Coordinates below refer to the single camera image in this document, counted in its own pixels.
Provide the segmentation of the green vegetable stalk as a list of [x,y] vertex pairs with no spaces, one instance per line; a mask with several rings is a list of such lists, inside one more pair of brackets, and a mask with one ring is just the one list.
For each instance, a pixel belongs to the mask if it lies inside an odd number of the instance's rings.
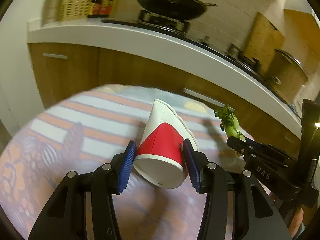
[[234,111],[229,105],[224,105],[219,110],[214,110],[216,118],[221,121],[220,128],[227,134],[227,137],[236,137],[242,141],[246,141],[242,131],[240,131],[239,122],[234,114]]

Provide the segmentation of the floral striped tablecloth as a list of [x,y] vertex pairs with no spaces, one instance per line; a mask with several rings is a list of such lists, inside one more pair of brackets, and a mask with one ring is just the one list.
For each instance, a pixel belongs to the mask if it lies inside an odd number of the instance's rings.
[[[155,88],[98,87],[33,118],[1,155],[1,207],[23,239],[68,171],[92,172],[130,140],[141,141],[155,99],[177,112],[210,161],[227,171],[244,169],[242,157],[226,144],[220,120],[204,104]],[[168,190],[136,171],[113,198],[122,239],[195,239],[205,200],[189,179]]]

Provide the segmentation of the black gas stove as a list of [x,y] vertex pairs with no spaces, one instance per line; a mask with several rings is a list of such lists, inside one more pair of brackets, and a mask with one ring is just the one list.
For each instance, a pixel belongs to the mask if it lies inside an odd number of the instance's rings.
[[255,57],[250,59],[244,55],[243,50],[231,43],[226,50],[221,50],[213,45],[213,38],[203,34],[196,34],[190,29],[190,23],[187,21],[177,21],[175,19],[166,18],[153,14],[146,10],[141,10],[136,20],[122,20],[117,18],[106,18],[101,20],[103,23],[119,24],[130,27],[137,27],[150,31],[165,34],[182,41],[200,47],[210,53],[213,53],[236,67],[240,68],[258,82],[262,83],[268,90],[272,92],[282,103],[287,105],[296,116],[299,116],[297,107],[293,103],[288,103],[274,88],[271,87],[258,73],[261,69],[261,62]]

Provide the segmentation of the wooden cutting board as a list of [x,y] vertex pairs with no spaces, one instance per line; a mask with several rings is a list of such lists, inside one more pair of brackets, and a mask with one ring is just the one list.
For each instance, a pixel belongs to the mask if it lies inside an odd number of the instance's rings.
[[280,49],[284,41],[284,35],[262,13],[257,12],[243,48],[244,55],[260,62],[258,72],[263,75],[268,70],[275,50]]

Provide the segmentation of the cream plastic basket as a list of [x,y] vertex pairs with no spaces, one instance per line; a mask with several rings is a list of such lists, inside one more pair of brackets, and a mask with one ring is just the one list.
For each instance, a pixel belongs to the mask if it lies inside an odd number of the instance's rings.
[[59,21],[72,21],[86,18],[91,0],[62,0]]

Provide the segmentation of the beige rice cooker pot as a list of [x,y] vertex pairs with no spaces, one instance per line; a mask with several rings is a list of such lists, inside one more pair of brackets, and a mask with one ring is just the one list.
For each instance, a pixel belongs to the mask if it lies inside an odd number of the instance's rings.
[[276,49],[265,74],[266,82],[288,104],[292,104],[298,92],[307,83],[308,76],[302,64],[291,54]]

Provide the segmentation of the black wok with lid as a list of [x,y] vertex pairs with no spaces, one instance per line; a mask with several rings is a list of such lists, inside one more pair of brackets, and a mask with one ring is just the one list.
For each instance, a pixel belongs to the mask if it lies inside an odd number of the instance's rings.
[[200,0],[137,0],[147,11],[178,21],[189,21],[200,17],[208,7],[215,3],[203,3]]

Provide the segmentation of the red and white paper cup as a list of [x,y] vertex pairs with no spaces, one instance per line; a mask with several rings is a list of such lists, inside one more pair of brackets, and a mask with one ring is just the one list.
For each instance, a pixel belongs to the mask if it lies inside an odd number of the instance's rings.
[[188,176],[181,153],[185,139],[199,149],[193,133],[176,111],[166,102],[154,100],[133,161],[135,170],[158,187],[179,187]]

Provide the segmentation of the dark soy sauce bottle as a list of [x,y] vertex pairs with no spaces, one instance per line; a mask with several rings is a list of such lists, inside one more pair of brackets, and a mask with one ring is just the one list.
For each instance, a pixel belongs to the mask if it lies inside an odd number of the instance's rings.
[[101,7],[101,0],[91,0],[91,5],[89,8],[89,13],[87,17],[94,17],[99,15]]

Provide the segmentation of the silver thermos canister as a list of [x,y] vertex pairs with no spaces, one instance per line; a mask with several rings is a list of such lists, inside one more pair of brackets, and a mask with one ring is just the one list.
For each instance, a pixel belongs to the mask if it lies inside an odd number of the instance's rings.
[[42,25],[57,22],[62,0],[45,0],[42,9]]

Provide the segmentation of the brown wooden cabinet doors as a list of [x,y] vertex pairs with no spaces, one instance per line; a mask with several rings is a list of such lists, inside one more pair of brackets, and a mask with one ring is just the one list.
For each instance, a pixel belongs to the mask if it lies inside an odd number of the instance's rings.
[[132,54],[66,43],[28,44],[42,103],[48,108],[76,93],[106,84],[155,87],[179,95],[190,89],[226,103],[255,140],[296,157],[300,139],[240,96],[178,68]]

